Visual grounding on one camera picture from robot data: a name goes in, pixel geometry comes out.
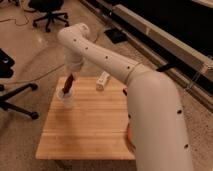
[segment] hole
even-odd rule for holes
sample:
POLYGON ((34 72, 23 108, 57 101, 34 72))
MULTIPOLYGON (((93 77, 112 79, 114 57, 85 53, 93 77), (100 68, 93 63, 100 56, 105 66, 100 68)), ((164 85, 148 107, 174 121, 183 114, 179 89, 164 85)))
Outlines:
POLYGON ((184 146, 184 149, 187 149, 189 147, 189 145, 188 144, 186 144, 185 146, 184 146))
POLYGON ((177 111, 177 114, 181 114, 181 113, 182 113, 182 110, 178 110, 178 111, 177 111))

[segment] chair wheel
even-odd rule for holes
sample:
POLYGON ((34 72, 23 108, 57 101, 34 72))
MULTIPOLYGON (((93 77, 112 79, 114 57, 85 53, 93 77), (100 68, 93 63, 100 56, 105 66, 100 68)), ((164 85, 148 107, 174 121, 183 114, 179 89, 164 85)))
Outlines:
POLYGON ((51 30, 49 28, 46 28, 46 32, 49 33, 51 30))
POLYGON ((35 22, 33 22, 33 27, 38 27, 38 25, 35 22))
POLYGON ((64 15, 64 18, 65 18, 65 19, 68 19, 69 17, 68 17, 68 15, 67 15, 67 14, 65 14, 65 15, 64 15))
POLYGON ((30 117, 31 117, 32 120, 36 120, 36 119, 39 118, 39 115, 38 115, 37 112, 32 112, 31 115, 30 115, 30 117))
POLYGON ((4 85, 0 85, 0 91, 4 91, 4 85))
POLYGON ((37 90, 38 89, 38 85, 37 84, 30 84, 30 88, 33 90, 33 91, 35 91, 35 90, 37 90))
POLYGON ((66 23, 66 24, 65 24, 65 27, 69 27, 69 26, 70 26, 69 23, 66 23))

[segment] white object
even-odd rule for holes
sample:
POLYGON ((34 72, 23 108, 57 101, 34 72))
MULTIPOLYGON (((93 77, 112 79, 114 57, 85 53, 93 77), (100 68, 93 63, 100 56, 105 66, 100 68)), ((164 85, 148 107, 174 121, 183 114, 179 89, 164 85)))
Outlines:
POLYGON ((103 91, 109 81, 109 78, 110 75, 106 71, 104 71, 99 79, 96 81, 96 90, 103 91))
POLYGON ((71 61, 82 61, 84 56, 127 85, 137 170, 193 171, 182 106, 173 81, 165 74, 93 44, 86 39, 89 32, 80 23, 62 29, 58 39, 76 54, 70 55, 76 58, 71 61))
POLYGON ((62 101, 62 103, 64 104, 64 107, 67 109, 70 109, 73 107, 73 94, 72 91, 69 93, 64 94, 64 92, 60 89, 57 90, 57 98, 62 101))

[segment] chair base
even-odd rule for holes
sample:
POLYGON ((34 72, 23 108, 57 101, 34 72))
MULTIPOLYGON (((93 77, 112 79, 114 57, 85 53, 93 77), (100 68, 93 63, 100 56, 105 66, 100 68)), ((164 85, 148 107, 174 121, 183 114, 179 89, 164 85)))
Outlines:
POLYGON ((18 106, 15 106, 13 104, 10 104, 8 102, 6 102, 8 99, 10 99, 11 97, 15 96, 16 94, 24 91, 25 89, 27 88, 31 88, 33 91, 34 90, 37 90, 38 86, 36 84, 26 84, 20 88, 17 88, 16 90, 13 90, 3 96, 0 96, 0 108, 2 108, 3 110, 8 110, 8 109, 12 109, 12 110, 15 110, 15 111, 18 111, 18 112, 21 112, 29 117, 31 117, 31 119, 35 120, 35 119, 38 119, 39 118, 39 115, 37 112, 29 112, 23 108, 20 108, 18 106))
POLYGON ((50 23, 51 22, 54 23, 55 20, 59 20, 59 21, 64 22, 65 23, 65 27, 69 26, 69 22, 67 20, 65 20, 65 19, 68 19, 67 13, 52 13, 52 12, 48 12, 45 16, 33 20, 33 27, 37 27, 37 23, 36 22, 41 21, 41 20, 45 20, 45 19, 47 19, 47 23, 46 23, 46 26, 45 26, 45 30, 46 30, 47 33, 49 33, 51 31, 49 29, 50 23))

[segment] wooden table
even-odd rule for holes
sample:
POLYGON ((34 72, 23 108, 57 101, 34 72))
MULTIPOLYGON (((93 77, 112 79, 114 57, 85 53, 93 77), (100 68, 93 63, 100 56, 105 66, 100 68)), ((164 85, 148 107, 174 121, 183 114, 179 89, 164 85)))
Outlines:
POLYGON ((209 8, 213 8, 213 0, 192 0, 192 1, 207 6, 209 8))
MULTIPOLYGON (((74 82, 74 106, 66 109, 56 93, 48 112, 37 159, 133 160, 125 143, 128 123, 125 87, 111 78, 103 92, 94 77, 74 82)), ((60 78, 57 88, 63 86, 60 78)))

